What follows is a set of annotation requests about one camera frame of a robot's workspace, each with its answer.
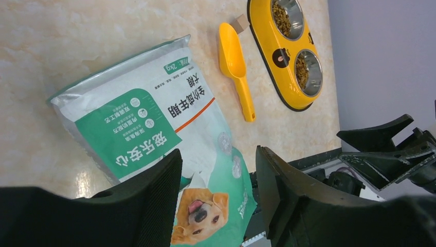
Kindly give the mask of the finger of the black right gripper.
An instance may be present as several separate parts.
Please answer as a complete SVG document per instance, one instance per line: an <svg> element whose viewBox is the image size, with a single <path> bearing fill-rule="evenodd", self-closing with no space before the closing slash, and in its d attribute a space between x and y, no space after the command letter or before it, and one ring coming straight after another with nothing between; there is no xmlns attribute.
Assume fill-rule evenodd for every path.
<svg viewBox="0 0 436 247"><path fill-rule="evenodd" d="M378 191L406 179L426 191L434 191L435 127L415 128L398 145L392 140L413 121L404 114L380 126L339 131L337 136L356 149L343 152L339 159Z"/></svg>

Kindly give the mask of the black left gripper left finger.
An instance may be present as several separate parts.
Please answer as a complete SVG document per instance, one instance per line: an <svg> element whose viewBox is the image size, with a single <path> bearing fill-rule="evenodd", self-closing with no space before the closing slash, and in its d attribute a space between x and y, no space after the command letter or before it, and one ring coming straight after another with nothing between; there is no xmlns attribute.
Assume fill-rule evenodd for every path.
<svg viewBox="0 0 436 247"><path fill-rule="evenodd" d="M1 188L1 246L169 246L183 160L178 149L91 198Z"/></svg>

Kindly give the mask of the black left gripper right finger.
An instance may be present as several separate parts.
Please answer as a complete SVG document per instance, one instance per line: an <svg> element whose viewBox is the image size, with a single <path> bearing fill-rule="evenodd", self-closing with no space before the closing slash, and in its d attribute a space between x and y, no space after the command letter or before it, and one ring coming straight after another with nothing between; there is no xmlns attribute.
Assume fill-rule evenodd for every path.
<svg viewBox="0 0 436 247"><path fill-rule="evenodd" d="M256 149L266 237L272 246L435 246L435 197L388 201L330 187Z"/></svg>

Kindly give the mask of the green pet food bag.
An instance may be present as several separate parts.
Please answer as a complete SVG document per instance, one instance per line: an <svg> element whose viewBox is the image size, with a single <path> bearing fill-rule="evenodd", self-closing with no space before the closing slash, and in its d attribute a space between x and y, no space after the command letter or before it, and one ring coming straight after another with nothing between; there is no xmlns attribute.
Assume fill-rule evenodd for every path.
<svg viewBox="0 0 436 247"><path fill-rule="evenodd" d="M180 151L171 246L240 246L257 204L244 158L189 41L186 35L161 43L48 101L113 184Z"/></svg>

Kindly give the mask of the yellow double pet bowl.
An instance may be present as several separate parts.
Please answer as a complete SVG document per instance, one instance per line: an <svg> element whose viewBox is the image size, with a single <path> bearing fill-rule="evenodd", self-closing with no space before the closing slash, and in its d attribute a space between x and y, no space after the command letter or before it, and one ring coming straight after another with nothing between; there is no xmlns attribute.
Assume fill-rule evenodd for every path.
<svg viewBox="0 0 436 247"><path fill-rule="evenodd" d="M302 112L321 92L322 66L300 3L278 1L291 23L290 38L287 38L275 25L274 2L248 1L250 30L278 96L289 109Z"/></svg>

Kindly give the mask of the yellow plastic scoop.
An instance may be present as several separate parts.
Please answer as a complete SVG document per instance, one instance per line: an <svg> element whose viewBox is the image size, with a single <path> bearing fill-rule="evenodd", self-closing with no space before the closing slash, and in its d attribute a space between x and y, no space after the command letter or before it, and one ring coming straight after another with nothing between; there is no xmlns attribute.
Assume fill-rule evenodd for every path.
<svg viewBox="0 0 436 247"><path fill-rule="evenodd" d="M219 26L219 65L221 72L234 81L246 122L256 119L255 107L247 82L247 70L239 36L228 23Z"/></svg>

